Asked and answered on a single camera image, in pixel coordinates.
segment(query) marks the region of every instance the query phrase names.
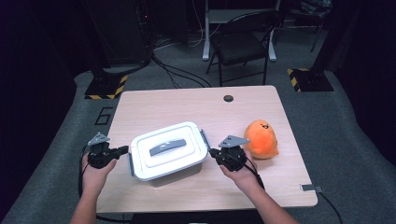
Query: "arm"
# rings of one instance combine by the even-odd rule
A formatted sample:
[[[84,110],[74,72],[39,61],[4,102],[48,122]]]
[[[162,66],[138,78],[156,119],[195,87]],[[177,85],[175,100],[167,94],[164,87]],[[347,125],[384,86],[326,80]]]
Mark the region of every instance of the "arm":
[[[250,159],[254,166],[254,162],[250,152],[245,150],[247,158]],[[246,165],[252,168],[249,161]],[[259,185],[256,177],[246,167],[238,172],[230,172],[225,166],[220,166],[221,171],[230,177],[235,185],[244,192],[247,197],[253,202],[254,206],[259,211],[264,223],[298,223],[289,213],[280,207],[265,190]]]
[[[83,157],[82,169],[87,167],[82,180],[83,191],[70,224],[95,223],[97,199],[105,186],[108,173],[116,166],[116,163],[116,160],[112,160],[106,167],[96,169],[90,165],[87,166],[88,154]]]

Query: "stuffed toy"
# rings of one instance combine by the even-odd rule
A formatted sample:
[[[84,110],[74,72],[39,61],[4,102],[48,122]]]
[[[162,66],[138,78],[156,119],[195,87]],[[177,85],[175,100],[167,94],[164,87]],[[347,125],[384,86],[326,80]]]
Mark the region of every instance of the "stuffed toy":
[[[255,158],[269,159],[279,154],[275,132],[263,119],[251,122],[244,137],[250,140],[245,146]]]

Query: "chair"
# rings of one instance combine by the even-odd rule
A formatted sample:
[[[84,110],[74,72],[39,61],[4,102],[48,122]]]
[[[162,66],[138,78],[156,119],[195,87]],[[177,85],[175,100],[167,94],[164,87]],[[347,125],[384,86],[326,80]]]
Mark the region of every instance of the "chair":
[[[329,7],[323,7],[320,9],[315,9],[314,6],[310,6],[305,1],[295,1],[293,4],[290,4],[289,6],[285,6],[286,12],[281,13],[281,18],[282,22],[279,24],[277,27],[277,32],[276,35],[274,36],[274,44],[276,44],[278,36],[279,36],[279,30],[283,25],[283,20],[285,20],[287,15],[292,16],[296,21],[300,21],[301,23],[307,23],[309,25],[314,25],[316,26],[316,36],[314,43],[311,47],[311,52],[314,51],[315,45],[318,42],[318,38],[320,36],[320,32],[323,27],[323,22],[326,19],[327,15],[329,15],[330,11],[332,10],[332,6],[330,5]]]
[[[262,85],[265,85],[270,35],[278,22],[279,13],[273,8],[241,15],[228,21],[220,32],[213,34],[210,38],[214,52],[206,73],[208,74],[212,64],[218,64],[219,85],[221,87],[224,82],[263,73]],[[263,33],[262,40],[256,37],[258,33]],[[242,63],[245,66],[247,62],[258,59],[265,59],[263,72],[223,80],[222,65],[229,66]]]

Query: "white plastic container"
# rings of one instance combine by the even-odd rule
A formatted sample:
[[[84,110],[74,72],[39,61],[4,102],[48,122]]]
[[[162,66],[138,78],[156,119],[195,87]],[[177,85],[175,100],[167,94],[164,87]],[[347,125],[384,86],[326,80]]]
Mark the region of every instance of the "white plastic container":
[[[172,125],[132,141],[129,151],[132,174],[159,187],[199,172],[207,151],[196,124]]]

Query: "human hand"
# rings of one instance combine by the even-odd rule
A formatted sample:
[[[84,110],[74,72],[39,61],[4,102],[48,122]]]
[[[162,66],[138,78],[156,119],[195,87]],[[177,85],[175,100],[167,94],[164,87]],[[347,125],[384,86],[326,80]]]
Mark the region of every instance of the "human hand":
[[[88,164],[88,153],[82,158],[82,167],[84,170],[82,189],[84,193],[90,193],[99,196],[102,188],[105,186],[107,175],[116,166],[117,160],[113,159],[107,166],[102,169],[96,169]]]
[[[253,160],[253,157],[252,157],[250,151],[245,150],[245,149],[244,149],[244,151],[245,151],[247,158],[249,159],[249,161],[246,162],[246,165],[248,167],[250,167],[251,169],[255,170],[255,168],[257,167],[257,164]],[[257,188],[257,187],[260,188],[260,185],[259,185],[259,182],[257,181],[256,176],[253,173],[251,173],[251,171],[249,171],[249,169],[245,166],[237,172],[231,172],[224,165],[221,165],[220,170],[224,173],[224,175],[231,178],[231,180],[233,180],[235,185],[245,193],[250,189]]]

